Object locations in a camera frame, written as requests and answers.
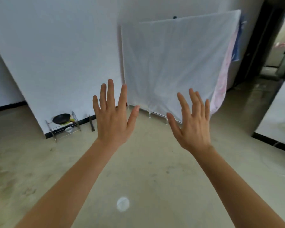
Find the frying pan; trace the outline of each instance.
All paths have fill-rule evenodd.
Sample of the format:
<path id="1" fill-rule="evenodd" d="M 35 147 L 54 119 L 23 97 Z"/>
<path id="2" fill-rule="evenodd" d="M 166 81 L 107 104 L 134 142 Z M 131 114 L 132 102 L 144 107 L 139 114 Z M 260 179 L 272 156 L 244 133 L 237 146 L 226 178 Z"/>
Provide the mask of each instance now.
<path id="1" fill-rule="evenodd" d="M 71 118 L 70 114 L 60 114 L 60 115 L 57 115 L 56 117 L 53 118 L 53 122 L 58 124 L 58 125 L 63 125 L 67 122 L 72 122 L 72 121 L 70 121 L 70 118 Z"/>

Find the metal rack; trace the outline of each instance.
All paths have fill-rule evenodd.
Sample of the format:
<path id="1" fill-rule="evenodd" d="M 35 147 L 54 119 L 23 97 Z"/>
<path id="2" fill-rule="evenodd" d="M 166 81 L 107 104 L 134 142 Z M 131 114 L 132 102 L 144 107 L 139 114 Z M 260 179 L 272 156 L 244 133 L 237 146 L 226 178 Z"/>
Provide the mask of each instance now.
<path id="1" fill-rule="evenodd" d="M 66 137 L 66 136 L 68 136 L 70 134 L 73 134 L 73 133 L 75 133 L 77 131 L 81 131 L 80 125 L 79 125 L 78 120 L 77 120 L 77 117 L 76 117 L 76 115 L 75 115 L 75 113 L 73 111 L 72 111 L 72 116 L 73 116 L 74 122 L 69 122 L 69 123 L 64 124 L 64 125 L 58 125 L 58 126 L 56 126 L 54 128 L 51 128 L 51 125 L 55 124 L 54 122 L 46 121 L 46 124 L 49 127 L 49 130 L 51 131 L 55 142 L 57 142 L 57 140 L 58 140 L 58 138 L 57 138 L 58 134 L 66 133 L 66 135 L 60 137 L 60 139 L 61 139 L 61 138 Z M 65 131 L 65 129 L 69 128 L 69 127 L 72 127 L 72 128 L 77 127 L 77 128 L 76 128 L 75 131 L 72 131 L 71 133 L 68 133 L 68 132 Z"/>

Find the concrete floor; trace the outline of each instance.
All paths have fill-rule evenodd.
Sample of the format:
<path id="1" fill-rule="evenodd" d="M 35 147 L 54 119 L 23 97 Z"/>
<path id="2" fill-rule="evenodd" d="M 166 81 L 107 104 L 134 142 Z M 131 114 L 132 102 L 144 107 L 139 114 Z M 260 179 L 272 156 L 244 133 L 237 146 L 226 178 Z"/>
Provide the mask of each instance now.
<path id="1" fill-rule="evenodd" d="M 250 136 L 271 93 L 251 91 L 253 87 L 227 94 L 211 119 L 212 142 L 285 220 L 285 152 Z M 87 123 L 82 132 L 55 143 L 44 138 L 27 106 L 0 112 L 0 227 L 13 227 L 96 137 Z M 206 175 L 178 145 L 165 119 L 154 115 L 149 119 L 141 111 L 132 137 L 100 174 L 73 227 L 233 224 Z"/>

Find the black baseboard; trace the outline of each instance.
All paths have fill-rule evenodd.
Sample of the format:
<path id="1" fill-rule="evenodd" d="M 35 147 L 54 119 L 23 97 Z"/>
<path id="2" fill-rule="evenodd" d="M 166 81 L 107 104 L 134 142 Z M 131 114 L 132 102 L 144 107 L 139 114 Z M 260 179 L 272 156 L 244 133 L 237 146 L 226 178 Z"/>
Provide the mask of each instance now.
<path id="1" fill-rule="evenodd" d="M 92 120 L 92 121 L 95 120 L 95 119 L 96 119 L 96 115 L 91 116 L 91 120 Z M 90 120 L 89 120 L 89 118 L 87 117 L 87 118 L 84 118 L 84 119 L 78 121 L 78 124 L 79 124 L 79 125 L 82 125 L 82 124 L 88 123 L 89 121 L 90 121 Z M 73 124 L 69 124 L 69 125 L 64 126 L 64 127 L 61 127 L 61 128 L 59 128 L 59 129 L 57 129 L 57 130 L 54 130 L 53 133 L 59 133 L 59 132 L 65 130 L 66 128 L 68 128 L 68 127 L 71 126 L 71 125 L 74 125 L 74 123 L 73 123 Z M 51 132 L 48 132 L 48 133 L 46 133 L 46 134 L 44 134 L 44 135 L 45 135 L 46 139 L 53 137 L 53 134 L 52 134 Z"/>
<path id="2" fill-rule="evenodd" d="M 18 102 L 18 103 L 14 103 L 14 104 L 0 106 L 0 111 L 6 110 L 6 109 L 16 108 L 16 107 L 23 106 L 23 105 L 27 105 L 27 102 L 22 101 L 22 102 Z"/>
<path id="3" fill-rule="evenodd" d="M 268 137 L 261 135 L 261 134 L 258 134 L 258 133 L 253 133 L 252 137 L 285 151 L 285 144 L 281 143 L 277 140 L 268 138 Z"/>

